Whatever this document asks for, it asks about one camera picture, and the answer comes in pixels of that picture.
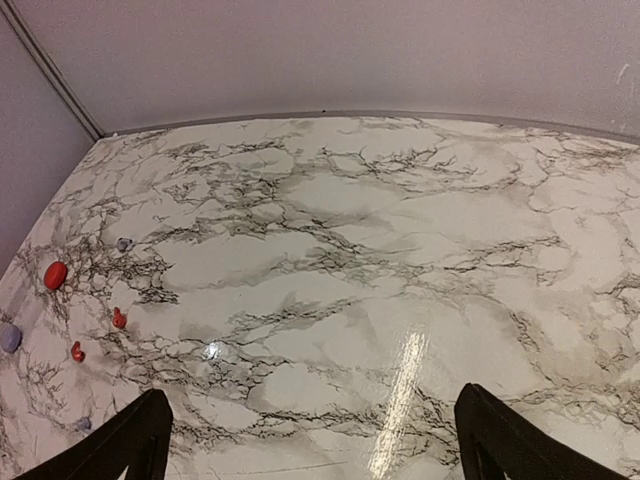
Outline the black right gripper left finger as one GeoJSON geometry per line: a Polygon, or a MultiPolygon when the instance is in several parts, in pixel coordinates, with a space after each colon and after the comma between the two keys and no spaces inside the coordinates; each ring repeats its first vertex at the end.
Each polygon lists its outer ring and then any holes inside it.
{"type": "Polygon", "coordinates": [[[165,393],[145,391],[73,447],[21,479],[163,479],[173,413],[165,393]]]}

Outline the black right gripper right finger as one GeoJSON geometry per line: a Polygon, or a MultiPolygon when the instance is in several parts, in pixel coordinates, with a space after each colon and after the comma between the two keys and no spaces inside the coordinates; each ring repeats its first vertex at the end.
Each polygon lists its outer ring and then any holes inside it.
{"type": "Polygon", "coordinates": [[[466,479],[608,479],[610,469],[554,440],[478,384],[455,406],[466,479]]]}

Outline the purple charging case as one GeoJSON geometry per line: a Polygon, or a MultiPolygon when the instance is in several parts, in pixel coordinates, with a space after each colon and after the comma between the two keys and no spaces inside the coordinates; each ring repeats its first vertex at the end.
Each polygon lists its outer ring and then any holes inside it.
{"type": "Polygon", "coordinates": [[[23,339],[22,330],[14,324],[5,324],[1,328],[0,347],[7,354],[14,354],[23,339]]]}

